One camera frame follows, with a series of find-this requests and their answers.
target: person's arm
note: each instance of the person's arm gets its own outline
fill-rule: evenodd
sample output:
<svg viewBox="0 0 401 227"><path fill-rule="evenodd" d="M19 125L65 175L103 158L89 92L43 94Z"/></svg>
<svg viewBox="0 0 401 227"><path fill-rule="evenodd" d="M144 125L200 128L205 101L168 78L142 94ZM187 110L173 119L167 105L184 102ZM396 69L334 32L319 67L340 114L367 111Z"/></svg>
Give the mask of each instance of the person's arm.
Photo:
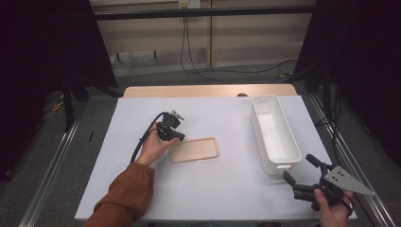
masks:
<svg viewBox="0 0 401 227"><path fill-rule="evenodd" d="M139 158L110 184L108 194L96 204L85 227L128 227L145 214L153 196L154 170L148 166L179 141L178 138L163 141L154 129L155 125L145 140Z"/></svg>
<svg viewBox="0 0 401 227"><path fill-rule="evenodd" d="M345 191L343 200L349 205L353 192ZM327 198L320 189L314 191L316 201L321 207L321 226L322 227L346 227L348 226L349 210L344 204L339 203L333 207L328 205Z"/></svg>

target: electrical outlet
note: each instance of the electrical outlet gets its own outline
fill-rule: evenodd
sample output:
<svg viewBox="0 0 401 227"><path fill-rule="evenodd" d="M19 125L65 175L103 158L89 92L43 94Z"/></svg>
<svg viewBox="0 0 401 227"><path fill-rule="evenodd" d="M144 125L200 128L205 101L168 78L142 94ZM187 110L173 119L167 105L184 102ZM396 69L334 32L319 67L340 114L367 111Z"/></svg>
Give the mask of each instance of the electrical outlet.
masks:
<svg viewBox="0 0 401 227"><path fill-rule="evenodd" d="M111 64L114 64L115 63L115 56L111 56L111 57L109 57L110 58L110 63Z"/></svg>
<svg viewBox="0 0 401 227"><path fill-rule="evenodd" d="M189 9L189 0L178 1L178 9Z"/></svg>
<svg viewBox="0 0 401 227"><path fill-rule="evenodd" d="M189 8L190 9L200 9L201 8L201 0L189 0Z"/></svg>

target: human hand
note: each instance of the human hand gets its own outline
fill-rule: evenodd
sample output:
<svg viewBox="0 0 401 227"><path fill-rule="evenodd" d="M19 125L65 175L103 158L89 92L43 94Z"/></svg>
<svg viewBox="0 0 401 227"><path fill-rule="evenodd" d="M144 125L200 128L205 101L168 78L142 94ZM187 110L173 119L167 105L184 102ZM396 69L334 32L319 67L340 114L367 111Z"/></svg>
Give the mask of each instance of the human hand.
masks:
<svg viewBox="0 0 401 227"><path fill-rule="evenodd" d="M179 138L175 137L170 141L164 141L159 138L156 131L156 124L153 124L150 128L150 133L145 139L144 145L142 146L141 155L135 161L135 163L149 166L154 161L158 160L165 153L166 149L180 141Z"/></svg>
<svg viewBox="0 0 401 227"><path fill-rule="evenodd" d="M353 196L353 192L344 192L348 197L343 196L343 200L349 205L350 198ZM341 202L335 206L329 207L327 198L320 189L314 191L315 199L321 207L321 226L322 227L346 227L348 226L348 208Z"/></svg>

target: wall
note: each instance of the wall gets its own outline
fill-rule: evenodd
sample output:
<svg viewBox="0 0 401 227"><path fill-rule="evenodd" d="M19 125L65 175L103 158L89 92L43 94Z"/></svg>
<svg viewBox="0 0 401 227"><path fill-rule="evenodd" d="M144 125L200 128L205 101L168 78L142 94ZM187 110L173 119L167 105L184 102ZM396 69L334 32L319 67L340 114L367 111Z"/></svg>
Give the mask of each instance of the wall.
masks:
<svg viewBox="0 0 401 227"><path fill-rule="evenodd" d="M92 0L94 12L177 9L178 1ZM315 0L201 0L206 8L309 6ZM191 48L205 51L209 66L297 59L310 14L188 18ZM109 53L180 50L183 18L99 21Z"/></svg>

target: metal rail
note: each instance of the metal rail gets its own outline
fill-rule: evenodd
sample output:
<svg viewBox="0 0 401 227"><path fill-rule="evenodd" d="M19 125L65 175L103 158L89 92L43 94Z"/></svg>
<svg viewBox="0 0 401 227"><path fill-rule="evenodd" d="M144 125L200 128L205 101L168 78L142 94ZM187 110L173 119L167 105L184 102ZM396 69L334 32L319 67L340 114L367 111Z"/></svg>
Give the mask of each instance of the metal rail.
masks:
<svg viewBox="0 0 401 227"><path fill-rule="evenodd" d="M311 96L312 103L315 106L316 111L318 112L321 119L326 119L326 115L323 110L323 104L321 100L317 96ZM333 126L331 124L326 124L326 129L330 136L333 136ZM340 151L340 155L344 160L345 164L347 164L351 174L357 178L359 181L364 183L366 186L371 188L373 191L372 184L369 182L366 175L363 173L362 169L360 168L357 160L355 159L352 151L346 145L344 139L342 138L341 134L337 131L336 138L335 138L336 146ZM375 194L374 197L364 196L365 200L368 202L369 206L371 207L373 213L375 214L376 220L380 223L382 227L390 227L396 226L390 213L387 211L387 208L380 197Z"/></svg>
<svg viewBox="0 0 401 227"><path fill-rule="evenodd" d="M202 16L238 16L262 14L294 14L312 13L316 10L342 9L340 6L315 7L271 7L271 8L228 8L228 9L170 9L149 11L122 11L122 12L95 12L93 17L97 21L173 18L173 17L202 17Z"/></svg>
<svg viewBox="0 0 401 227"><path fill-rule="evenodd" d="M38 190L36 191L35 196L33 197L30 205L26 209L23 218L21 219L19 227L33 227L36 224L36 221L41 214L42 208L44 207L44 203L46 202L47 196L50 193L51 186L55 181L57 174L59 172L61 162L67 152L71 141L74 138L74 134L78 128L78 123L83 116L85 111L86 103L80 104L77 108L77 118L72 124L71 128L68 132L66 132L61 139L61 143L56 151L56 154L53 157L53 160L44 174L44 179L41 182Z"/></svg>

